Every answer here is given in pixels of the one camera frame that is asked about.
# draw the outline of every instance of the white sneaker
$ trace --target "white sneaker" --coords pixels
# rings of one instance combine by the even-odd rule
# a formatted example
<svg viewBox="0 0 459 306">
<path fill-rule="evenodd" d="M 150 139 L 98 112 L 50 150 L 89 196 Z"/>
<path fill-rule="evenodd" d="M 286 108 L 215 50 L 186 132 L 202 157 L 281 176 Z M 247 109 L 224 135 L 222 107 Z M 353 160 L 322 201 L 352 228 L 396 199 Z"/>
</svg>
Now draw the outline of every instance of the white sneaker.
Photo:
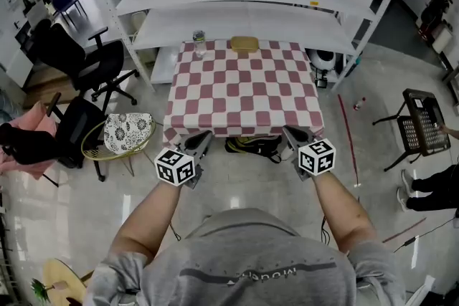
<svg viewBox="0 0 459 306">
<path fill-rule="evenodd" d="M 407 170 L 402 170 L 402 182 L 404 185 L 404 189 L 407 192 L 407 195 L 411 198 L 415 196 L 415 192 L 411 188 L 411 185 L 413 184 L 414 178 L 407 172 Z"/>
<path fill-rule="evenodd" d="M 403 211 L 409 211 L 407 208 L 407 200 L 410 197 L 408 196 L 407 192 L 403 188 L 398 188 L 397 189 L 397 200 L 400 203 L 400 206 L 402 207 Z"/>
</svg>

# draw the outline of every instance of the black pants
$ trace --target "black pants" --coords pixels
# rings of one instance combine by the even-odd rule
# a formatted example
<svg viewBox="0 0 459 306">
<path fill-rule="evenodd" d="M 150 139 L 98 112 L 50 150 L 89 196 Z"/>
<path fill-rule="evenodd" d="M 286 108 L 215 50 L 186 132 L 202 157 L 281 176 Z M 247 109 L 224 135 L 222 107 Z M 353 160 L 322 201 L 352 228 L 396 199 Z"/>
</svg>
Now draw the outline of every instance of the black pants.
<svg viewBox="0 0 459 306">
<path fill-rule="evenodd" d="M 458 207 L 459 167 L 452 165 L 443 172 L 423 180 L 414 180 L 413 190 L 431 193 L 424 198 L 409 198 L 407 208 L 415 211 L 438 211 Z"/>
</svg>

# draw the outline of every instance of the hand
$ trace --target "hand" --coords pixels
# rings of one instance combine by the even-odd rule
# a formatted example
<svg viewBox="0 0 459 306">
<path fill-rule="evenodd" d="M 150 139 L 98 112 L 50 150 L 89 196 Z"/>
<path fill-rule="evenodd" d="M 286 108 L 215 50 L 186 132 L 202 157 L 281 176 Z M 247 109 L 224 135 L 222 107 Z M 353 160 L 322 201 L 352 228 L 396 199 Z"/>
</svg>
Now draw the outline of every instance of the hand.
<svg viewBox="0 0 459 306">
<path fill-rule="evenodd" d="M 446 127 L 446 125 L 443 125 L 443 124 L 440 124 L 440 127 L 439 127 L 440 131 L 444 134 L 449 134 L 450 133 L 450 129 Z"/>
</svg>

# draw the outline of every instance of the yellow container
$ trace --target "yellow container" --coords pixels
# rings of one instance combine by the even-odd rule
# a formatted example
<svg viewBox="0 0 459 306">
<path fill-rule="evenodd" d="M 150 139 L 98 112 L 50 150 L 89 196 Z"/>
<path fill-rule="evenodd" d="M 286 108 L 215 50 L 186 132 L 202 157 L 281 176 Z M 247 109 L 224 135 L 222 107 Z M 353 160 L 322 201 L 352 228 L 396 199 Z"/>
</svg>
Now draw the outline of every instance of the yellow container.
<svg viewBox="0 0 459 306">
<path fill-rule="evenodd" d="M 256 52 L 258 39 L 248 36 L 234 36 L 231 38 L 231 48 L 234 52 Z"/>
</svg>

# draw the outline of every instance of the gray t-shirt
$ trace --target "gray t-shirt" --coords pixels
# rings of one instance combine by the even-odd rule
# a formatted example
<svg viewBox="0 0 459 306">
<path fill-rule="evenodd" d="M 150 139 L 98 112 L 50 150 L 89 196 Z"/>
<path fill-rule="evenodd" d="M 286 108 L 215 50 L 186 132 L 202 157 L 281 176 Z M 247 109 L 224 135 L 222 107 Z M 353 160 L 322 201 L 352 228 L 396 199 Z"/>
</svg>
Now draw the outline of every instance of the gray t-shirt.
<svg viewBox="0 0 459 306">
<path fill-rule="evenodd" d="M 130 297 L 140 306 L 404 305 L 394 255 L 381 243 L 362 242 L 346 256 L 266 224 L 185 239 L 145 265 L 142 254 L 109 254 L 84 305 L 129 304 Z"/>
</svg>

